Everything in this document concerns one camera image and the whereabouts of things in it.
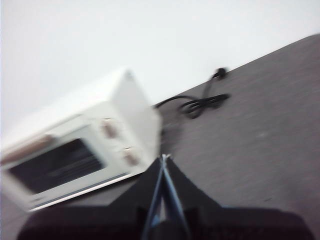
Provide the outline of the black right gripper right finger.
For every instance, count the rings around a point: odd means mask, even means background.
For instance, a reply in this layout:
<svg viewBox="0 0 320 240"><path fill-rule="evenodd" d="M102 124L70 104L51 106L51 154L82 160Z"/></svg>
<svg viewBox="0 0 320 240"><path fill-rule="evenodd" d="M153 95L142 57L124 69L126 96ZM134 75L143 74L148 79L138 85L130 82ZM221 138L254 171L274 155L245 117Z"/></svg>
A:
<svg viewBox="0 0 320 240"><path fill-rule="evenodd" d="M313 240L299 215L274 208L221 205L164 155L165 177L194 240Z"/></svg>

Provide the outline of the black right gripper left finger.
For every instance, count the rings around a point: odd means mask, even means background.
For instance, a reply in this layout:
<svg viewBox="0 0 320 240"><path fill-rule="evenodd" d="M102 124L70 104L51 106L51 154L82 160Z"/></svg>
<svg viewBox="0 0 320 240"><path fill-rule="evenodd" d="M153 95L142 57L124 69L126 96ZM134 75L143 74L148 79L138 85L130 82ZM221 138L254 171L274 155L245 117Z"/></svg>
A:
<svg viewBox="0 0 320 240"><path fill-rule="evenodd" d="M160 173L157 158L128 190L107 205L50 207L33 213L19 240L111 240L141 235Z"/></svg>

